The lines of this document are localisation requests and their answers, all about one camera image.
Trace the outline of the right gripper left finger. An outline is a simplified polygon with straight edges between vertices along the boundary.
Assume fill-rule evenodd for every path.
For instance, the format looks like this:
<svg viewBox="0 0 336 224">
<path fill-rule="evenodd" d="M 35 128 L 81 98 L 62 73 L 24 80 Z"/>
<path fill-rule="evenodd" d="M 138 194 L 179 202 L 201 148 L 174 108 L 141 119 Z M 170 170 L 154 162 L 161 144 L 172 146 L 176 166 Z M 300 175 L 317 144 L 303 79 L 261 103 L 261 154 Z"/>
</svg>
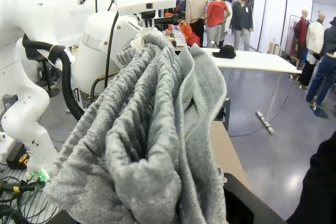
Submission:
<svg viewBox="0 0 336 224">
<path fill-rule="evenodd" d="M 51 224 L 79 224 L 69 213 L 65 210 L 61 210 L 51 218 Z"/>
</svg>

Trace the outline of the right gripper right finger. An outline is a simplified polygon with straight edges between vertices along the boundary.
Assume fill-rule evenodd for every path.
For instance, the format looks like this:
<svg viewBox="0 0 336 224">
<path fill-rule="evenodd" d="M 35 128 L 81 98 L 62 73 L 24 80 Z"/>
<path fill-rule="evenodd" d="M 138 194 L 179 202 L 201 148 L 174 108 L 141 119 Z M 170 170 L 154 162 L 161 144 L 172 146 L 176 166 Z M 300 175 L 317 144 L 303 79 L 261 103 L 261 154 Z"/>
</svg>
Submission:
<svg viewBox="0 0 336 224">
<path fill-rule="evenodd" d="M 286 224 L 277 213 L 234 175 L 224 173 L 226 219 L 232 224 Z"/>
</svg>

